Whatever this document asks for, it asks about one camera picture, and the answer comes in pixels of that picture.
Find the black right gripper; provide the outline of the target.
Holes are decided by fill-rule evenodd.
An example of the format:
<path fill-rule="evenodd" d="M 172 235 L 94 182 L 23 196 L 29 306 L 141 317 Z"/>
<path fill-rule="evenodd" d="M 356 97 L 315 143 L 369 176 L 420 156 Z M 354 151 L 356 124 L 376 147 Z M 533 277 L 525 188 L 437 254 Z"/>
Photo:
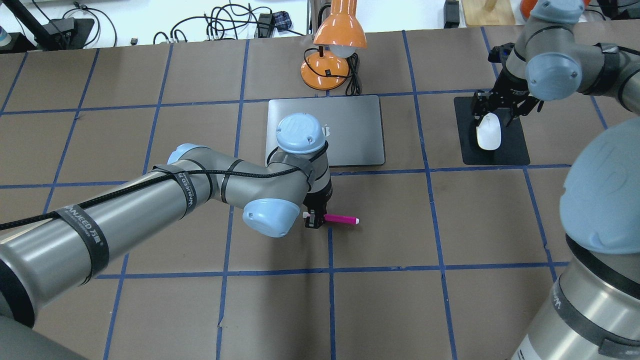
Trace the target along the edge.
<path fill-rule="evenodd" d="M 493 88 L 489 91 L 478 89 L 471 97 L 471 114 L 476 123 L 481 123 L 489 113 L 498 109 L 509 110 L 509 128 L 514 120 L 528 116 L 534 109 L 539 113 L 545 102 L 530 95 L 525 79 L 521 79 L 503 66 Z"/>

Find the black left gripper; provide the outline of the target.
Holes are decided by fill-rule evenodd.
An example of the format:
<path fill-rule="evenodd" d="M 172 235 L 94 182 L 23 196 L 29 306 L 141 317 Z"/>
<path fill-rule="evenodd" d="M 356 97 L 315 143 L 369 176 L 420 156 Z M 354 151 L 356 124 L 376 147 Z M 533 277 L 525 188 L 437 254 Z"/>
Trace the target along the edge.
<path fill-rule="evenodd" d="M 327 205 L 333 195 L 333 184 L 331 179 L 319 191 L 307 193 L 302 204 L 306 207 L 305 227 L 308 229 L 319 229 L 326 223 Z"/>

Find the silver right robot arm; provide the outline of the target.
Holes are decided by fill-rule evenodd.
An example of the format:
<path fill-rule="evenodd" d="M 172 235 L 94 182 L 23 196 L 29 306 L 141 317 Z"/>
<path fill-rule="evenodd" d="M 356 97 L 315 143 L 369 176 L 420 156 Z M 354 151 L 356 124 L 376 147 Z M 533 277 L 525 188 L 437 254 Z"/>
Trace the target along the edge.
<path fill-rule="evenodd" d="M 544 101 L 579 92 L 615 98 L 639 113 L 639 52 L 576 43 L 582 0 L 538 0 L 490 91 L 477 91 L 479 125 L 497 109 L 524 116 Z M 609 127 L 580 153 L 559 201 L 573 257 L 551 287 L 513 360 L 639 358 L 639 118 Z"/>

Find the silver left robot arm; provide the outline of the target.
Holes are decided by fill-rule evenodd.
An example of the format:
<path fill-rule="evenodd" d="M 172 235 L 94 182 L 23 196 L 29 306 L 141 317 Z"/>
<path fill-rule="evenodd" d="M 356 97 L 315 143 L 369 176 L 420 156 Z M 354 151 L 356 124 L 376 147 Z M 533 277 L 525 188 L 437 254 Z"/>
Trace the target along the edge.
<path fill-rule="evenodd" d="M 243 221 L 275 239 L 290 232 L 313 194 L 313 226 L 330 191 L 329 142 L 315 116 L 295 112 L 275 129 L 277 146 L 260 166 L 185 143 L 167 164 L 82 203 L 1 225 L 1 358 L 80 360 L 34 331 L 39 310 L 103 273 L 160 230 L 211 199 L 243 209 Z"/>

